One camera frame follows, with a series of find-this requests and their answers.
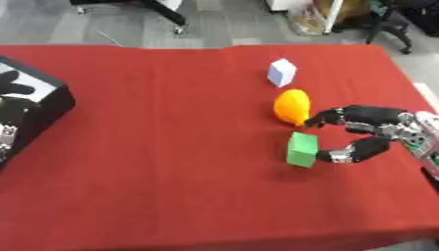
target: gray floor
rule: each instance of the gray floor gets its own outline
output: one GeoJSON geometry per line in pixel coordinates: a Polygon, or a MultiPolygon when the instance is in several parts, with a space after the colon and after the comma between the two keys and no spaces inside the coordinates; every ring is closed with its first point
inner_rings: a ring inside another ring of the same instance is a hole
{"type": "MultiPolygon", "coordinates": [[[[180,37],[172,24],[138,5],[93,6],[84,16],[75,14],[68,0],[0,0],[0,44],[114,44],[125,47],[222,48],[239,44],[355,44],[359,31],[328,36],[299,36],[285,17],[267,12],[264,0],[185,0],[179,12],[190,27],[180,37]]],[[[401,55],[400,44],[380,35],[382,45],[414,82],[426,83],[439,95],[439,39],[410,29],[412,55],[401,55]]],[[[439,250],[431,241],[400,244],[384,250],[439,250]]]]}

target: chair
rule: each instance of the chair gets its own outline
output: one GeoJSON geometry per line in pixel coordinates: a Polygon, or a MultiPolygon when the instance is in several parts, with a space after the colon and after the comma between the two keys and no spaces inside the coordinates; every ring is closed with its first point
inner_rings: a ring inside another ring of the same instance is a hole
{"type": "MultiPolygon", "coordinates": [[[[123,2],[132,2],[132,0],[70,0],[71,4],[76,6],[76,12],[78,14],[85,14],[86,11],[80,5],[86,4],[109,4],[109,3],[123,3],[123,2]]],[[[175,12],[160,3],[158,0],[137,0],[142,3],[145,7],[150,8],[160,15],[164,16],[174,24],[176,24],[173,32],[175,34],[181,34],[184,32],[184,27],[186,26],[186,18],[182,16],[180,13],[175,12]]]]}
{"type": "Polygon", "coordinates": [[[371,12],[366,17],[349,18],[343,24],[336,25],[332,31],[341,32],[347,28],[365,28],[368,30],[366,44],[370,44],[378,33],[385,31],[395,35],[405,44],[405,47],[400,50],[403,54],[410,54],[412,53],[412,42],[407,37],[409,23],[400,20],[391,20],[390,17],[398,8],[402,7],[402,5],[407,6],[416,1],[418,0],[380,0],[386,8],[384,14],[379,15],[371,12]]]}

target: orange ball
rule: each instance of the orange ball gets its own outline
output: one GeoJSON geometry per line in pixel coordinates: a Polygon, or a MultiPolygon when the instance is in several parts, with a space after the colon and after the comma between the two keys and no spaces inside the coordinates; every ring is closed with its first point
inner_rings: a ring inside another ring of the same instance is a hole
{"type": "Polygon", "coordinates": [[[282,121],[302,126],[310,117],[310,98],[305,91],[291,89],[282,92],[274,101],[274,113],[282,121]]]}

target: green cube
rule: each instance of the green cube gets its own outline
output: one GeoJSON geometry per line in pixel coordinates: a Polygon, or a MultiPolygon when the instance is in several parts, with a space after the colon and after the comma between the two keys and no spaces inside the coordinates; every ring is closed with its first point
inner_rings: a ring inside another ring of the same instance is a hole
{"type": "Polygon", "coordinates": [[[317,151],[316,136],[293,132],[288,142],[286,162],[291,165],[310,168],[316,161],[317,151]]]}

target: wire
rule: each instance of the wire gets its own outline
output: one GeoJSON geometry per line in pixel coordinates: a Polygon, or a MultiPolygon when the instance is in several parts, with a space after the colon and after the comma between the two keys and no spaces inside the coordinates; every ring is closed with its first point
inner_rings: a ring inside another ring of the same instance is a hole
{"type": "Polygon", "coordinates": [[[116,44],[116,45],[118,45],[118,46],[120,46],[120,47],[124,47],[123,45],[121,45],[120,43],[118,43],[115,39],[113,39],[111,36],[109,36],[108,34],[106,34],[106,33],[104,33],[104,32],[102,32],[102,31],[97,31],[99,34],[101,34],[102,36],[104,36],[104,37],[106,37],[106,38],[108,38],[108,39],[110,39],[110,41],[112,41],[114,44],[116,44]]]}

